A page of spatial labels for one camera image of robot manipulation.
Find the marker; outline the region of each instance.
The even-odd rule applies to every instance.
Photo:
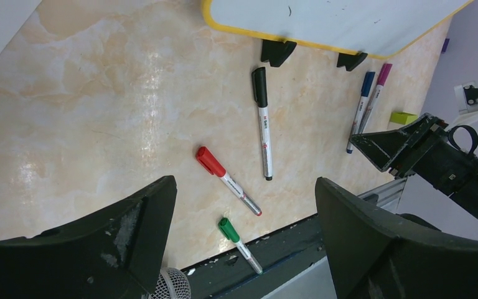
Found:
[[[377,80],[377,86],[375,87],[375,92],[371,99],[369,100],[369,103],[367,104],[367,108],[365,109],[365,112],[363,113],[362,117],[362,122],[360,124],[360,128],[358,129],[358,134],[362,134],[363,131],[365,130],[365,126],[367,126],[367,123],[369,121],[369,118],[371,117],[371,112],[373,111],[373,107],[378,101],[378,98],[380,97],[380,94],[382,93],[382,88],[386,84],[387,77],[389,76],[389,72],[391,71],[392,64],[384,64],[382,65],[382,69],[380,70],[380,74],[378,74],[378,80]]]
[[[263,151],[263,172],[265,179],[272,181],[272,146],[270,145],[270,125],[268,122],[268,99],[266,96],[266,71],[259,67],[252,72],[254,100],[259,110],[259,128],[261,130],[261,150]]]
[[[219,230],[226,237],[226,239],[231,240],[235,244],[237,249],[239,249],[243,257],[252,266],[254,271],[257,274],[262,274],[263,268],[261,268],[261,265],[254,258],[250,250],[248,250],[248,247],[241,241],[241,238],[239,237],[239,235],[233,228],[232,223],[228,220],[228,218],[223,217],[221,221],[219,221],[218,226],[219,226]]]
[[[237,184],[232,177],[226,172],[226,169],[215,159],[210,150],[206,146],[201,146],[197,151],[197,161],[204,167],[210,174],[218,176],[223,183],[239,198],[250,210],[256,214],[261,215],[261,209],[255,204],[254,200],[250,198],[239,184]]]
[[[365,73],[365,78],[362,84],[362,92],[360,94],[360,101],[356,109],[355,120],[353,121],[353,127],[351,128],[351,135],[349,136],[349,142],[347,143],[346,151],[348,154],[353,153],[353,144],[351,143],[351,136],[358,133],[358,129],[360,128],[360,122],[362,121],[363,111],[367,104],[369,91],[371,90],[371,85],[373,85],[374,78],[375,78],[375,72]]]

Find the wall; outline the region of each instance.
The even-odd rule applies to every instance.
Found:
[[[448,37],[451,41],[436,67],[423,112],[452,122],[458,116],[454,86],[478,82],[478,0],[454,16]],[[478,122],[473,127],[478,132]],[[458,140],[469,148],[467,135]],[[408,180],[398,212],[416,214],[444,232],[478,240],[478,221],[420,177]]]

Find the silver mesh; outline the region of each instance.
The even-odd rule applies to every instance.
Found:
[[[155,292],[149,299],[191,299],[188,278],[175,268],[162,268]]]

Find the purple marker cap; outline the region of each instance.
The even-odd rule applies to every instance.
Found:
[[[384,64],[382,65],[382,69],[380,70],[380,75],[378,75],[377,85],[386,84],[387,77],[389,76],[389,72],[391,71],[392,64]]]

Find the green block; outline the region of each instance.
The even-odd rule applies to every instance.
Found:
[[[393,112],[391,113],[391,117],[389,119],[392,123],[399,123],[401,125],[409,125],[410,123],[414,122],[418,115],[406,113],[406,112]]]

